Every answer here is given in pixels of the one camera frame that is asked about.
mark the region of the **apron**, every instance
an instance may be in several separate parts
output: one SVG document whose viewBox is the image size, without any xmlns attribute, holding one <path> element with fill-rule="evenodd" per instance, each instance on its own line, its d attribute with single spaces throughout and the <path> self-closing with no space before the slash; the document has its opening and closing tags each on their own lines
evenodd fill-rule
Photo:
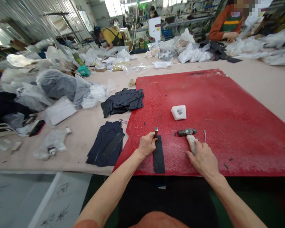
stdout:
<svg viewBox="0 0 285 228">
<path fill-rule="evenodd" d="M 233 32 L 237 25 L 240 23 L 242 16 L 238 17 L 229 17 L 227 15 L 226 21 L 224 22 L 223 26 L 221 27 L 220 32 Z"/>
<path fill-rule="evenodd" d="M 124 46 L 124 41 L 118 37 L 119 32 L 117 33 L 117 35 L 115 35 L 114 32 L 112 32 L 112 30 L 110 29 L 107 30 L 109 30 L 115 36 L 114 40 L 112 41 L 114 47 Z"/>
</svg>

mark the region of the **person's left hand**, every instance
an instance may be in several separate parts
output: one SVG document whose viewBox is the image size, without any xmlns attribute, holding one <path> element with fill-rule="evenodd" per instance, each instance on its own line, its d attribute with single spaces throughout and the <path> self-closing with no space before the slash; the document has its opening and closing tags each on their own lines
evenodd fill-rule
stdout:
<svg viewBox="0 0 285 228">
<path fill-rule="evenodd" d="M 138 152 L 143 157 L 146 158 L 155 150 L 155 142 L 158 138 L 154 138 L 155 132 L 150 132 L 146 136 L 140 138 L 140 143 L 138 146 Z"/>
</svg>

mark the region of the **navy leather piece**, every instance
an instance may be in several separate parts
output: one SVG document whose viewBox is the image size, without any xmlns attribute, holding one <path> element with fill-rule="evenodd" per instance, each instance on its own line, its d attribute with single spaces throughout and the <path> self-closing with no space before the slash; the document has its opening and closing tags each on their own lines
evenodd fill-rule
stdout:
<svg viewBox="0 0 285 228">
<path fill-rule="evenodd" d="M 153 167 L 154 172 L 158 174 L 164 174 L 165 171 L 165 161 L 164 153 L 162 150 L 162 137 L 158 136 L 158 140 L 155 142 L 156 149 L 153 151 Z"/>
<path fill-rule="evenodd" d="M 101 104 L 104 118 L 108 115 L 121 114 L 143 107 L 143 89 L 135 90 L 124 88 L 116 92 Z"/>
<path fill-rule="evenodd" d="M 99 128 L 86 163 L 99 167 L 114 166 L 123 148 L 121 122 L 106 122 Z"/>
</svg>

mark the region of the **corrugated metal wall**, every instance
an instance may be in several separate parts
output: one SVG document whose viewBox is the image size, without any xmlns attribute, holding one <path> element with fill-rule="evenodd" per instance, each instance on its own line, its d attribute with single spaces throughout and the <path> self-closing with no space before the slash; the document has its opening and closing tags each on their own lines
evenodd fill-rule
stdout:
<svg viewBox="0 0 285 228">
<path fill-rule="evenodd" d="M 80 17 L 78 17 L 77 10 L 74 8 L 70 0 L 26 0 L 29 8 L 40 17 L 44 22 L 45 27 L 50 29 L 55 35 L 59 35 L 52 22 L 47 16 L 42 16 L 48 13 L 70 13 L 66 16 L 73 31 L 80 31 L 76 33 L 78 41 L 82 41 L 90 37 L 86 27 L 84 26 Z M 0 22 L 11 18 L 19 27 L 34 41 L 46 39 L 49 37 L 47 32 L 35 21 L 35 19 L 28 13 L 21 0 L 0 0 Z M 6 45 L 12 38 L 4 31 L 0 31 L 0 40 Z"/>
</svg>

